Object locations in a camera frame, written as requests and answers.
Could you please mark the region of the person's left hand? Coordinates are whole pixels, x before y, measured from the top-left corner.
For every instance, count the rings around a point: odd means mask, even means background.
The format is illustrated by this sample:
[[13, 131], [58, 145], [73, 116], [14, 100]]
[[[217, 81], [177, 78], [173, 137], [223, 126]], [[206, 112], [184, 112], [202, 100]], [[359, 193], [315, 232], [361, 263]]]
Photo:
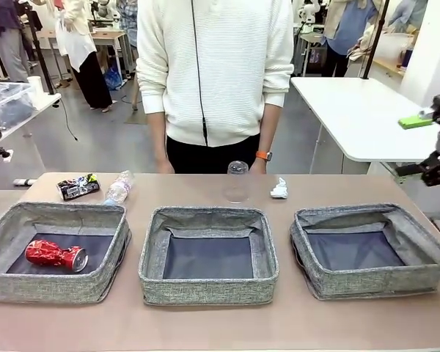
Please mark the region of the person's left hand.
[[256, 158], [249, 169], [252, 175], [265, 175], [267, 173], [267, 161], [261, 158]]

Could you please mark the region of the person's right hand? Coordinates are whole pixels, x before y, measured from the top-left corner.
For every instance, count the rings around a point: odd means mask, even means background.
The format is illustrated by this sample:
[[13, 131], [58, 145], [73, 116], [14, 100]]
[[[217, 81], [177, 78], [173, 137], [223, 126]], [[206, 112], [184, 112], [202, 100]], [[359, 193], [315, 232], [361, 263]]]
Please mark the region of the person's right hand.
[[157, 160], [156, 162], [157, 172], [160, 174], [174, 174], [175, 170], [167, 158]]

